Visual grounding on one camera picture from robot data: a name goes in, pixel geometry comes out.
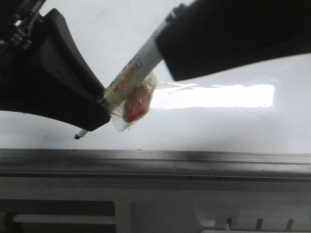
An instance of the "clear plastic wrapper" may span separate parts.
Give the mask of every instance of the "clear plastic wrapper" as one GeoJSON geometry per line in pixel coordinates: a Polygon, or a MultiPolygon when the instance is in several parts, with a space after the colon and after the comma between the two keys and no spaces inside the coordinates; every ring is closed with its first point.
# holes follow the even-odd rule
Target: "clear plastic wrapper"
{"type": "Polygon", "coordinates": [[[155,88],[156,77],[151,72],[135,85],[123,102],[109,109],[112,122],[119,132],[129,128],[148,113],[155,88]]]}

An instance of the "white marker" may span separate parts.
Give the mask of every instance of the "white marker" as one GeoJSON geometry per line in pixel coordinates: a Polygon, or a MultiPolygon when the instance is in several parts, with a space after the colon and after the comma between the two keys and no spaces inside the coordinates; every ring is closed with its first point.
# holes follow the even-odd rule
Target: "white marker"
{"type": "MultiPolygon", "coordinates": [[[[181,4],[179,9],[184,9],[185,7],[185,5],[181,4]]],[[[136,55],[104,91],[104,97],[99,102],[102,103],[109,114],[115,107],[126,100],[129,93],[137,86],[137,84],[141,83],[162,61],[155,39],[174,18],[176,18],[176,14],[174,10],[172,10],[169,16],[166,17],[166,20],[158,26],[136,55]]],[[[75,136],[76,139],[81,137],[79,136],[80,132],[81,135],[85,136],[85,130],[80,130],[75,136]]]]}

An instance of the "white surface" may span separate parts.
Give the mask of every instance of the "white surface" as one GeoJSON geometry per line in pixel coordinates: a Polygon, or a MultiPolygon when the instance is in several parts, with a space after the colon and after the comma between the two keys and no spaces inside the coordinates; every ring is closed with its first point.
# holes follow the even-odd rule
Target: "white surface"
{"type": "MultiPolygon", "coordinates": [[[[180,0],[51,0],[81,54],[108,86],[180,0]]],[[[0,148],[311,152],[311,56],[276,59],[173,83],[165,64],[149,114],[129,131],[78,128],[0,112],[0,148]]]]}

